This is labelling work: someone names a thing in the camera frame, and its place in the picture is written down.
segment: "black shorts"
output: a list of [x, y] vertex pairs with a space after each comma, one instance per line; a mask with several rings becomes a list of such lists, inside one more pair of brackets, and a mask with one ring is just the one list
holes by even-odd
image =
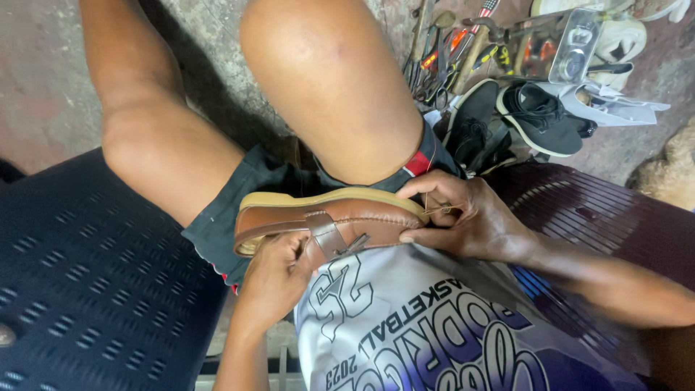
[[[432, 128], [423, 123], [423, 141], [408, 164], [390, 177], [362, 187], [395, 193], [411, 178], [435, 168], [461, 177], [461, 167], [444, 149]], [[237, 288], [250, 261], [234, 254], [233, 250], [234, 225], [241, 200], [254, 191], [310, 197], [355, 186], [331, 177], [320, 164], [318, 167], [318, 172], [300, 170], [280, 162], [258, 145], [246, 154], [215, 200], [181, 234], [193, 242], [203, 259], [213, 264], [227, 285]]]

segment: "black sneaker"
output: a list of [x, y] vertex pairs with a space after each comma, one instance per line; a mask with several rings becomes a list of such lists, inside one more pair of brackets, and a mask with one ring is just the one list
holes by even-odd
[[443, 144], [457, 163], [469, 167], [485, 148], [489, 136], [487, 125], [495, 111], [499, 90], [496, 81], [485, 79], [468, 90], [452, 108], [449, 132]]
[[497, 110], [538, 152], [568, 157], [582, 149], [578, 132], [587, 126], [586, 120], [569, 115], [559, 99], [533, 83], [503, 88]]

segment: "hand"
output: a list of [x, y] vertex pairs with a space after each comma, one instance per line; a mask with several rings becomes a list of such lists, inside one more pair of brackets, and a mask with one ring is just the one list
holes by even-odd
[[320, 266], [302, 253], [310, 237], [309, 231], [299, 231], [263, 238], [244, 275], [232, 321], [241, 319], [245, 330], [262, 334], [294, 308]]
[[[403, 243], [446, 250], [461, 257], [522, 262], [537, 245], [534, 232], [522, 224], [482, 178], [462, 180], [441, 170], [411, 179], [399, 198], [421, 194], [439, 228], [407, 230]], [[450, 212], [442, 210], [449, 204]]]

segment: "shoe sole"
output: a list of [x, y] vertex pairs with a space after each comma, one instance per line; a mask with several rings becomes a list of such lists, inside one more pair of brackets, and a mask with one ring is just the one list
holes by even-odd
[[512, 123], [512, 125], [514, 125], [514, 127], [516, 128], [516, 130], [517, 130], [517, 131], [519, 132], [519, 134], [521, 135], [521, 138], [523, 138], [523, 140], [524, 140], [531, 148], [535, 149], [535, 150], [538, 151], [538, 152], [543, 152], [544, 154], [549, 154], [550, 156], [555, 156], [555, 157], [570, 157], [570, 156], [572, 156], [572, 154], [561, 154], [561, 153], [558, 153], [558, 152], [553, 152], [553, 151], [551, 151], [551, 150], [547, 150], [546, 148], [543, 148], [543, 147], [539, 147], [536, 143], [534, 143], [533, 141], [531, 141], [531, 139], [528, 138], [528, 136], [526, 136], [526, 133], [525, 133], [525, 132], [523, 131], [523, 129], [521, 128], [521, 125], [519, 125], [519, 123], [514, 119], [514, 117], [512, 117], [511, 115], [509, 115], [509, 111], [508, 111], [507, 108], [505, 107], [505, 104], [502, 102], [502, 96], [504, 96], [504, 94], [507, 92], [508, 89], [509, 89], [509, 87], [504, 87], [504, 88], [500, 91], [500, 93], [497, 94], [497, 103], [496, 103], [495, 107], [497, 107], [497, 111], [499, 111], [500, 114], [502, 114], [502, 116], [503, 116], [505, 119], [507, 119], [508, 121], [510, 121], [510, 122]]
[[456, 118], [456, 114], [459, 112], [461, 105], [468, 99], [468, 97], [471, 96], [471, 94], [475, 90], [477, 90], [480, 86], [482, 86], [483, 84], [485, 84], [488, 81], [494, 81], [495, 83], [497, 83], [497, 81], [495, 81], [494, 79], [490, 79], [490, 78], [481, 80], [480, 82], [475, 84], [473, 87], [471, 87], [470, 90], [466, 91], [465, 94], [461, 95], [461, 99], [459, 99], [459, 101], [456, 102], [456, 104], [454, 105], [453, 110], [451, 110], [451, 119], [449, 119], [449, 126], [447, 127], [447, 130], [446, 130], [446, 136], [444, 136], [444, 140], [441, 143], [444, 146], [444, 148], [446, 148], [446, 144], [449, 142], [449, 136], [451, 136], [451, 128], [454, 127], [454, 119]]
[[249, 193], [241, 200], [239, 210], [248, 207], [308, 207], [329, 201], [344, 200], [346, 198], [383, 202], [401, 207], [415, 214], [420, 220], [425, 222], [425, 224], [430, 221], [430, 217], [425, 214], [425, 209], [413, 200], [408, 198], [397, 198], [394, 193], [389, 193], [388, 191], [367, 189], [364, 187], [345, 187], [344, 189], [333, 190], [326, 194], [304, 198], [294, 198], [291, 195], [283, 193], [257, 191]]

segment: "leg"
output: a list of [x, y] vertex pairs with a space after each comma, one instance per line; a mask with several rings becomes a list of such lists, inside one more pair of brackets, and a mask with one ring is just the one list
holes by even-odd
[[81, 0], [90, 76], [104, 110], [106, 162], [186, 227], [244, 152], [186, 106], [181, 75], [136, 0]]
[[362, 0], [253, 0], [240, 33], [261, 89], [331, 176], [369, 185], [418, 150], [423, 120]]

